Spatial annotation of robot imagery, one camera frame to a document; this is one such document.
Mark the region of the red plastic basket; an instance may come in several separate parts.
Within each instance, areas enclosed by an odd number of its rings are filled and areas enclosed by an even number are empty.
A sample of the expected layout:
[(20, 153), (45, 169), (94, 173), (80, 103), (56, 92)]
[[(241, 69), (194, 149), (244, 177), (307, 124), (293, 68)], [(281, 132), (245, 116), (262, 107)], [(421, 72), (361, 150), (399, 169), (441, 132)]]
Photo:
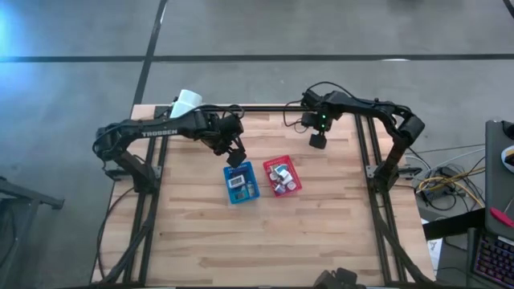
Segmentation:
[[(288, 169), (286, 169), (291, 175), (292, 175), (292, 178), (297, 187), (296, 189), (294, 190), (290, 190), (287, 185), (283, 184), (281, 182), (281, 179), (279, 177), (279, 173), (282, 171), (278, 171), (278, 170), (275, 170), (275, 167), (277, 165), (280, 165), (280, 164), (287, 164), (288, 165)], [(297, 193), (298, 191), (302, 190), (302, 184), (301, 184), (301, 180), (300, 180), (300, 177), (298, 175), (298, 173), (296, 172), (296, 169), (295, 169), (295, 166), (293, 165), (293, 162), (292, 162), (292, 159), (288, 156), (288, 155), (284, 155), (284, 156), (281, 156), (281, 157), (277, 157), (277, 158), (274, 158), (274, 159), (271, 159), (269, 161), (265, 161), (263, 163), (263, 169), (264, 169), (264, 172), (266, 174), (266, 177), (267, 177), (267, 181), (272, 189), (272, 192), (274, 194), (275, 197), (286, 197), (286, 196), (290, 196), (290, 195), (293, 195), (294, 193)], [(271, 172), (275, 172), (277, 173), (278, 175), (278, 179), (276, 181), (272, 181), (269, 177), (270, 173)], [(280, 183), (282, 185), (284, 185), (287, 189), (286, 193), (282, 194), (282, 195), (276, 195), (275, 194), (275, 191), (274, 191), (274, 186), (277, 184), (277, 183)]]

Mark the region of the black keyboard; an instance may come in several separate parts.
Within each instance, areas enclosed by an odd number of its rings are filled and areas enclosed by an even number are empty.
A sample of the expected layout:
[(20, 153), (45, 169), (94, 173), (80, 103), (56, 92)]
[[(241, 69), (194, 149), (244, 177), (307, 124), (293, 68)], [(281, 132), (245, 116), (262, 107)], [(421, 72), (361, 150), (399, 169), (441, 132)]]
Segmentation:
[(501, 287), (514, 289), (514, 241), (481, 234), (471, 269)]

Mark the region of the white rounded device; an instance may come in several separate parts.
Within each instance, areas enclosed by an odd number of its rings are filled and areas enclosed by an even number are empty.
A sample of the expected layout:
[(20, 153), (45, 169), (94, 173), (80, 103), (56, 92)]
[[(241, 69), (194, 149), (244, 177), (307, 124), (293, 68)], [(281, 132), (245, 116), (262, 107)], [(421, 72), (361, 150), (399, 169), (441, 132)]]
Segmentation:
[(514, 173), (514, 145), (505, 148), (500, 155), (500, 159), (504, 167), (509, 172)]

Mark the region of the black metal stand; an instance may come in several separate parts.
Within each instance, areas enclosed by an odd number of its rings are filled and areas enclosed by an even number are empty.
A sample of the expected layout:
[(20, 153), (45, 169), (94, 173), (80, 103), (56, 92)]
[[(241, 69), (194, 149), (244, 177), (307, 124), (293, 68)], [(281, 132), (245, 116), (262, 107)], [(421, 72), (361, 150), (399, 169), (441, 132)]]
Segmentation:
[(0, 177), (0, 194), (10, 196), (10, 198), (6, 198), (7, 205), (12, 206), (14, 203), (19, 203), (24, 209), (24, 216), (19, 219), (15, 217), (15, 210), (11, 210), (14, 217), (12, 222), (13, 242), (6, 254), (0, 258), (0, 289), (7, 289), (12, 266), (16, 263), (20, 246), (28, 235), (39, 206), (48, 205), (53, 210), (61, 210), (64, 200), (13, 184), (4, 177)]

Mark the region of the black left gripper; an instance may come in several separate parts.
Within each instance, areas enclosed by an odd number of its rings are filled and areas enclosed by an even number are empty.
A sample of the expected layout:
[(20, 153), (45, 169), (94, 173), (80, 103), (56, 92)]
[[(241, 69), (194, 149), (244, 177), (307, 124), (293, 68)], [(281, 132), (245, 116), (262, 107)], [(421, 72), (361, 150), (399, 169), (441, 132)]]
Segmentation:
[(246, 149), (244, 148), (243, 142), (240, 138), (234, 140), (236, 149), (233, 150), (231, 147), (234, 137), (225, 137), (219, 131), (218, 122), (214, 125), (213, 131), (209, 132), (206, 137), (206, 145), (213, 150), (216, 156), (221, 156), (224, 153), (228, 153), (226, 159), (227, 164), (232, 168), (237, 168), (246, 159)]

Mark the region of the white cylindrical projector on stand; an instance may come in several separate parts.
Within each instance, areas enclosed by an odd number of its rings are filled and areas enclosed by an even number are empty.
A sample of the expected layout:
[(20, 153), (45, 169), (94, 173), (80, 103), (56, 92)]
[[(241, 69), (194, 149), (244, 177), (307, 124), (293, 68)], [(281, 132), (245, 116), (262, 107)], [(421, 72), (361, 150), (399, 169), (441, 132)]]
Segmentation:
[(191, 90), (182, 89), (178, 98), (173, 102), (170, 118), (178, 118), (186, 112), (202, 104), (202, 96)]

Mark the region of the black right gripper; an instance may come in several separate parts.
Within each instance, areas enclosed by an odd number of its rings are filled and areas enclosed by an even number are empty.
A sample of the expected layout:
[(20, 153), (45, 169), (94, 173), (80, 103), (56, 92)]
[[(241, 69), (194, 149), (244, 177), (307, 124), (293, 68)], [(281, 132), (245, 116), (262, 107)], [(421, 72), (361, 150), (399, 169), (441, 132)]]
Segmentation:
[(313, 148), (325, 149), (327, 139), (325, 133), (332, 127), (333, 117), (328, 111), (319, 110), (316, 112), (315, 130), (319, 133), (310, 136), (309, 145)]

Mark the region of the blue plastic basket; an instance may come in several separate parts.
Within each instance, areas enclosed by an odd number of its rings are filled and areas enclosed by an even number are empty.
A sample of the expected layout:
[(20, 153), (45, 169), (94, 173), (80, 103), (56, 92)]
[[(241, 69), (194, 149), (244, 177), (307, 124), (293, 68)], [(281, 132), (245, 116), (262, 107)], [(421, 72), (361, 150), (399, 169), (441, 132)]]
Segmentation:
[[(230, 204), (237, 205), (237, 204), (241, 204), (241, 203), (244, 203), (244, 202), (247, 202), (247, 201), (255, 200), (255, 199), (260, 197), (259, 186), (258, 186), (257, 179), (255, 177), (255, 172), (253, 170), (252, 164), (249, 161), (243, 162), (237, 168), (232, 168), (230, 166), (227, 166), (227, 167), (225, 167), (223, 169), (223, 173), (224, 173), (224, 179), (225, 179), (225, 182), (226, 182), (226, 188), (227, 188), (228, 199), (229, 199)], [(235, 188), (235, 189), (230, 189), (229, 186), (228, 186), (228, 180), (230, 178), (236, 177), (238, 175), (243, 175), (244, 176), (244, 178), (246, 180), (246, 184), (243, 185), (243, 186), (240, 186), (238, 188)], [(238, 191), (242, 191), (242, 190), (246, 190), (247, 191), (247, 183), (248, 182), (252, 182), (254, 184), (254, 186), (255, 186), (255, 196), (254, 197), (249, 197), (248, 193), (247, 193), (247, 199), (242, 200), (242, 201), (236, 201), (234, 199), (234, 193), (237, 193)]]

